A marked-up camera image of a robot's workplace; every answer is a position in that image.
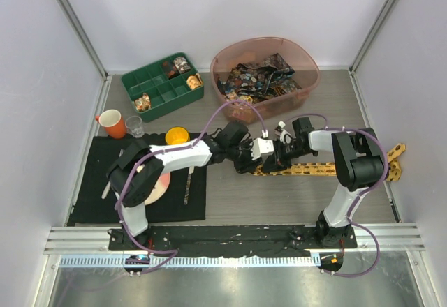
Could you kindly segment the yellow beetle print tie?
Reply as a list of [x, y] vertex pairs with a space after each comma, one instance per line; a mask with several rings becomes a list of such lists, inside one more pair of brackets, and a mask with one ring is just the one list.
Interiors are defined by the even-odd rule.
[[[402, 175], [402, 168], [398, 161], [398, 157], [406, 151], [406, 145], [398, 143], [388, 153], [388, 172], [386, 181], [399, 181]], [[262, 172], [261, 166], [257, 167], [254, 172], [249, 174], [259, 177], [267, 176], [319, 176], [319, 177], [335, 177], [334, 163], [298, 163], [292, 164], [288, 169], [279, 172]]]

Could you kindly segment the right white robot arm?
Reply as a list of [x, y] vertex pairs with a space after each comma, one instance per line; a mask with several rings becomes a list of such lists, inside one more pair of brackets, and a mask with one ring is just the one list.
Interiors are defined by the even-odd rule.
[[314, 238], [325, 248], [337, 246], [349, 235], [352, 216], [362, 199], [376, 188], [388, 173], [388, 159], [371, 128], [324, 128], [316, 130], [309, 117], [292, 122], [294, 134], [284, 130], [273, 141], [274, 151], [268, 156], [260, 172], [284, 172], [292, 167], [292, 160], [301, 156], [332, 152], [338, 186], [329, 205], [316, 222]]

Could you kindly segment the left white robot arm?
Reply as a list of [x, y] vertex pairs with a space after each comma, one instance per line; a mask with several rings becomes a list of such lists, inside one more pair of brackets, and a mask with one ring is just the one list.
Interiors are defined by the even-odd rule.
[[248, 128], [232, 121], [215, 134], [202, 132], [191, 141], [174, 145], [147, 145], [136, 139], [109, 167], [106, 177], [117, 196], [115, 210], [125, 231], [124, 241], [133, 250], [142, 250], [149, 241], [145, 200], [160, 176], [178, 170], [233, 161], [235, 170], [248, 173], [274, 153], [268, 131], [252, 138]]

